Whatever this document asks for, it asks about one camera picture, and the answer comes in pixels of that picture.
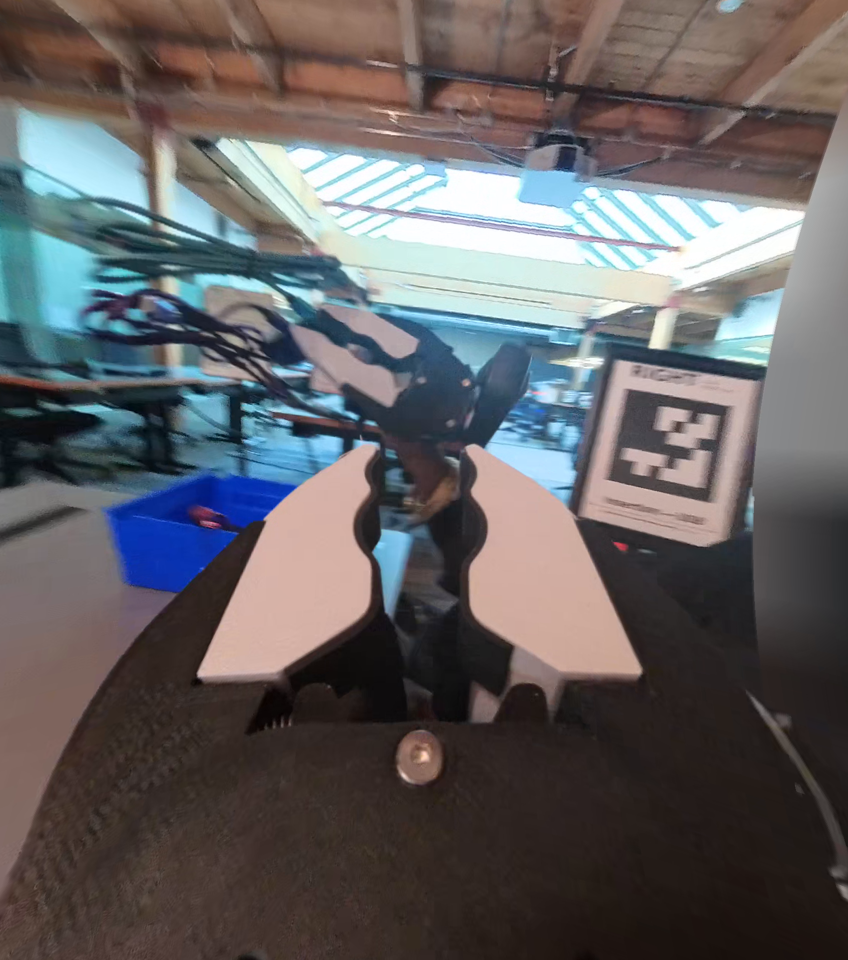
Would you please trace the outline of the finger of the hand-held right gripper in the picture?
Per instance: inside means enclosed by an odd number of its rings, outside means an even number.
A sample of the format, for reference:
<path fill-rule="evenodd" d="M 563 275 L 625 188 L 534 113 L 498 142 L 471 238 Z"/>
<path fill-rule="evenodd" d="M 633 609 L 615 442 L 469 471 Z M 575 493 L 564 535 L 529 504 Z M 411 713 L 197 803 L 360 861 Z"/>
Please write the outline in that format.
<path fill-rule="evenodd" d="M 408 375 L 387 366 L 414 354 L 414 336 L 404 330 L 385 330 L 379 342 L 350 328 L 335 330 L 334 336 L 297 328 L 295 343 L 310 363 L 313 390 L 344 396 L 349 389 L 389 409 L 406 389 Z"/>
<path fill-rule="evenodd" d="M 363 337 L 395 360 L 402 361 L 417 353 L 419 336 L 368 309 L 337 303 L 323 303 L 322 309 L 352 334 Z"/>

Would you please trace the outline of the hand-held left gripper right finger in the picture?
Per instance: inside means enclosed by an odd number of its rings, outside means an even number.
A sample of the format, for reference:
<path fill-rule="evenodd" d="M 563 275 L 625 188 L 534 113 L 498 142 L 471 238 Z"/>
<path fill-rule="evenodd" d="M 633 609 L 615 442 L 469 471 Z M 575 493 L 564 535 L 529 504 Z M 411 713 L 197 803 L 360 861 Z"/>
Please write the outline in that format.
<path fill-rule="evenodd" d="M 555 719 L 570 692 L 637 685 L 643 667 L 568 507 L 480 446 L 459 463 L 468 720 L 503 719 L 522 698 Z"/>

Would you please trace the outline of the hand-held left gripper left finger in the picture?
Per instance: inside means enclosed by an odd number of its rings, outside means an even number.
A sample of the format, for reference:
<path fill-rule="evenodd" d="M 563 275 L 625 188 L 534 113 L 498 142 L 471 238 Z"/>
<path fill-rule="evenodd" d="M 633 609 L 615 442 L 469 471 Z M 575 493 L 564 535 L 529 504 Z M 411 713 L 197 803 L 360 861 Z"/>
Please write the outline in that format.
<path fill-rule="evenodd" d="M 394 613 L 394 554 L 382 537 L 383 460 L 366 443 L 298 486 L 267 516 L 197 669 L 204 685 L 285 685 Z"/>

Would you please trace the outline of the blue plastic bin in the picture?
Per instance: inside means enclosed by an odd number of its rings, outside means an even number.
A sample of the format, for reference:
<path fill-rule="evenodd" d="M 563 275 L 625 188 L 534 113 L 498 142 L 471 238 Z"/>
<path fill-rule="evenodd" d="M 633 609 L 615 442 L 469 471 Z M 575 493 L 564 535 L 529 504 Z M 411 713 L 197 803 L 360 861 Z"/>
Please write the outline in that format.
<path fill-rule="evenodd" d="M 297 486 L 202 473 L 106 510 L 124 582 L 177 594 Z"/>

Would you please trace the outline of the red ceiling pipe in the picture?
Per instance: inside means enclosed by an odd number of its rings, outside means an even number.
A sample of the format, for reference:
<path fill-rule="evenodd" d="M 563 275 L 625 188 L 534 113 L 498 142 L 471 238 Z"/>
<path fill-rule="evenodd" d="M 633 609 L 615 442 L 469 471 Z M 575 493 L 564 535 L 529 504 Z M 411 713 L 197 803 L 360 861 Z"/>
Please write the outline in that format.
<path fill-rule="evenodd" d="M 570 227 L 564 228 L 557 226 L 538 225 L 536 223 L 529 222 L 517 222 L 483 217 L 468 217 L 462 214 L 443 211 L 416 209 L 405 210 L 394 207 L 382 207 L 367 203 L 351 203 L 340 199 L 330 200 L 330 202 L 324 205 L 324 209 L 327 212 L 339 211 L 341 213 L 362 213 L 370 216 L 387 217 L 390 219 L 444 224 L 447 226 L 459 226 L 471 229 L 476 228 L 496 231 L 499 233 L 524 234 L 528 236 L 539 236 L 550 239 L 568 239 L 577 243 L 597 243 L 607 246 L 636 249 L 645 252 L 667 252 L 668 254 L 681 254 L 686 250 L 686 245 L 669 245 L 660 241 L 641 241 L 622 236 L 589 234 L 580 232 L 579 230 Z"/>

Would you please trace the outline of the white ceiling box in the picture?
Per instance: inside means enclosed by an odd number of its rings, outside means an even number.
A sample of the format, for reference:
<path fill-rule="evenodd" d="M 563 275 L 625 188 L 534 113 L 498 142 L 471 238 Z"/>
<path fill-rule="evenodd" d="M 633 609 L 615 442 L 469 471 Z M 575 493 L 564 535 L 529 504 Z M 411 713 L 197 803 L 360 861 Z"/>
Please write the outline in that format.
<path fill-rule="evenodd" d="M 565 210 L 598 174 L 592 141 L 564 129 L 536 133 L 519 177 L 517 200 Z"/>

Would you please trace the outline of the orange-edged office desk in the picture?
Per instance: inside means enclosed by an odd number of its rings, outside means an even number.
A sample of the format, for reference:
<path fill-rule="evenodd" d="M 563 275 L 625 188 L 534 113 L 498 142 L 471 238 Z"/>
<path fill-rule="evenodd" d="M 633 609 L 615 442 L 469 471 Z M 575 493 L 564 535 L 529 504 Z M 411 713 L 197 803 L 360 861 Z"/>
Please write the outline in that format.
<path fill-rule="evenodd" d="M 28 400 L 58 402 L 65 407 L 109 405 L 121 410 L 139 409 L 142 418 L 141 460 L 132 469 L 155 474 L 177 474 L 188 467 L 178 461 L 174 444 L 177 431 L 171 412 L 187 392 L 238 395 L 238 379 L 207 376 L 197 368 L 168 367 L 154 375 L 111 375 L 92 371 L 85 375 L 61 368 L 39 368 L 34 373 L 0 371 L 0 400 L 20 395 Z"/>

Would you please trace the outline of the black office chair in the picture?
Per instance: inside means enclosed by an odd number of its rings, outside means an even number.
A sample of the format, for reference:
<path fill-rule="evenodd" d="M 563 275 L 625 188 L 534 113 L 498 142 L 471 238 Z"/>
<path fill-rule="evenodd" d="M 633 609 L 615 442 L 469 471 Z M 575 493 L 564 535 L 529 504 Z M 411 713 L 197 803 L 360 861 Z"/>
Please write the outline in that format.
<path fill-rule="evenodd" d="M 20 484 L 27 471 L 76 484 L 67 442 L 90 436 L 103 426 L 99 415 L 78 410 L 57 390 L 25 387 L 19 379 L 38 379 L 55 365 L 38 360 L 23 328 L 0 320 L 0 475 L 1 484 Z"/>

